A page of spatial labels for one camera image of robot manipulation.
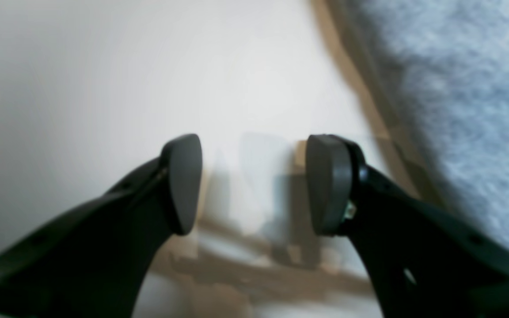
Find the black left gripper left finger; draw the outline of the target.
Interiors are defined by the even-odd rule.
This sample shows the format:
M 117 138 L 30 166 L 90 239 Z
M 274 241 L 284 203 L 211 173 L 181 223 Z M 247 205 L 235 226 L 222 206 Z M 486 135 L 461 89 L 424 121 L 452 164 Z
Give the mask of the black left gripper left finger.
M 129 318 L 161 246 L 190 233 L 202 147 L 170 140 L 106 193 L 62 213 L 0 254 L 0 314 Z

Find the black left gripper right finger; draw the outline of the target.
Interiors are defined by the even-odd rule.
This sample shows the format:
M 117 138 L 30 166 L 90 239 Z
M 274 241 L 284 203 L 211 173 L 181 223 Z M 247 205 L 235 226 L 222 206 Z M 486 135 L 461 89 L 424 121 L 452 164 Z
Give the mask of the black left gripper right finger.
M 410 197 L 348 139 L 310 135 L 305 170 L 314 232 L 349 239 L 385 318 L 509 318 L 507 248 Z

